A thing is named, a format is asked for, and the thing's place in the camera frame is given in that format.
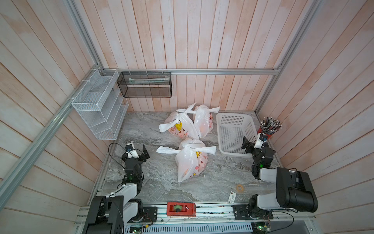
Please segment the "red tape dispenser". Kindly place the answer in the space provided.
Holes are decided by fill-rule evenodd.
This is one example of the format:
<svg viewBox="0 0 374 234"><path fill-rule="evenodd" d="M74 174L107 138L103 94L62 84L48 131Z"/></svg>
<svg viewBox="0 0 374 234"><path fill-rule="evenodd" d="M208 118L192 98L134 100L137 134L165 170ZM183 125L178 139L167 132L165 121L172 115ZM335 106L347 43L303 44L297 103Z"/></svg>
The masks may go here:
<svg viewBox="0 0 374 234"><path fill-rule="evenodd" d="M196 204L184 202L168 202L167 216L196 217Z"/></svg>

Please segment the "small white card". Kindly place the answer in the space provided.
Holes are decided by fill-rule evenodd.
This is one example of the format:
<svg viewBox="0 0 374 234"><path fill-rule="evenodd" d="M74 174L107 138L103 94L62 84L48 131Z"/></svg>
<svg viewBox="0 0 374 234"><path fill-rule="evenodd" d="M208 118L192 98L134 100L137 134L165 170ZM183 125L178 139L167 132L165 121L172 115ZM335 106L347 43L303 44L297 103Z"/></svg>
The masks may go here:
<svg viewBox="0 0 374 234"><path fill-rule="evenodd" d="M234 203L235 203L236 196L237 196L237 194L236 194L235 192L231 191L230 194L229 194L228 201L229 201L230 203L234 204Z"/></svg>

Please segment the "white printed plastic bag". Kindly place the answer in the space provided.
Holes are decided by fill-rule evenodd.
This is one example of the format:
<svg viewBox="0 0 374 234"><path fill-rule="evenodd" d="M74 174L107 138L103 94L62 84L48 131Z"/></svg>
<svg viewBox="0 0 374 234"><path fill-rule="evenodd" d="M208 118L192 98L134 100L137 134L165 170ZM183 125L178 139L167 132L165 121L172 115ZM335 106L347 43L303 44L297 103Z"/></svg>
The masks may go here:
<svg viewBox="0 0 374 234"><path fill-rule="evenodd" d="M205 138L213 130L213 113L218 113L220 107L209 108L206 105L195 107L193 122L199 138Z"/></svg>

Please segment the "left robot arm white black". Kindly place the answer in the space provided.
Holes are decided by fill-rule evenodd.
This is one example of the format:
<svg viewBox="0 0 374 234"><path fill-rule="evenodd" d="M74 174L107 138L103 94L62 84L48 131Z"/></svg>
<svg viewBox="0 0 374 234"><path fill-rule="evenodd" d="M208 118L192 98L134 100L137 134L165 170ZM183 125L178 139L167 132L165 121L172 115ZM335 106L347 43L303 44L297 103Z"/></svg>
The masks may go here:
<svg viewBox="0 0 374 234"><path fill-rule="evenodd" d="M142 164L150 155L145 145L140 150L132 142L123 149L125 153L121 159L124 164L120 164L124 170L122 183L115 191L92 199L82 231L84 234L123 234L128 222L146 220L143 202L136 196L144 181Z"/></svg>

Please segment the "red metal pencil bucket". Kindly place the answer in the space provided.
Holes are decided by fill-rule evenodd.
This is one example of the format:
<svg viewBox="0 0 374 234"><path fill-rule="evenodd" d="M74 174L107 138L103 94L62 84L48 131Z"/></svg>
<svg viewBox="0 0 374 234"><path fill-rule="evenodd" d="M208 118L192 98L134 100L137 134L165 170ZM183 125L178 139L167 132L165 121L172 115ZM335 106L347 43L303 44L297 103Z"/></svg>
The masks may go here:
<svg viewBox="0 0 374 234"><path fill-rule="evenodd" d="M259 130L257 131L257 133L265 134L268 138L271 138L271 136L273 135L271 132L264 131L262 128L259 128Z"/></svg>

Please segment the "white plastic perforated basket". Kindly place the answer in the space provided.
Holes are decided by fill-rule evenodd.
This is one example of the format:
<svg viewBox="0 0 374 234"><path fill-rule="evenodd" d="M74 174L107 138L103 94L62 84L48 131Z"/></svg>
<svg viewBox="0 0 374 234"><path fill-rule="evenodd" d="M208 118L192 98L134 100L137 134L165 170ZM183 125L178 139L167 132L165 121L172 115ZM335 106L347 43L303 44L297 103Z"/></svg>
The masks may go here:
<svg viewBox="0 0 374 234"><path fill-rule="evenodd" d="M223 156L250 158L251 154L242 149L243 139L255 143L257 130L250 115L219 113L217 119L218 145Z"/></svg>

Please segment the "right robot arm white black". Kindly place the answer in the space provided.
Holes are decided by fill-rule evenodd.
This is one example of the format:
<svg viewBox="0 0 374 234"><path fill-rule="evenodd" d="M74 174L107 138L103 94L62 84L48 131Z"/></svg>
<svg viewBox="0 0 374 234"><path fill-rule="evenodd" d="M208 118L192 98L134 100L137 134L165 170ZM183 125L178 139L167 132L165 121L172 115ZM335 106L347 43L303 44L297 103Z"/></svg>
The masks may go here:
<svg viewBox="0 0 374 234"><path fill-rule="evenodd" d="M241 148L252 155L252 175L261 181L276 185L276 191L266 195L253 195L247 205L233 205L236 220L273 218L273 212L293 210L314 213L318 199L306 172L295 168L271 168L276 153L268 145L268 137L259 133L255 143L244 137Z"/></svg>

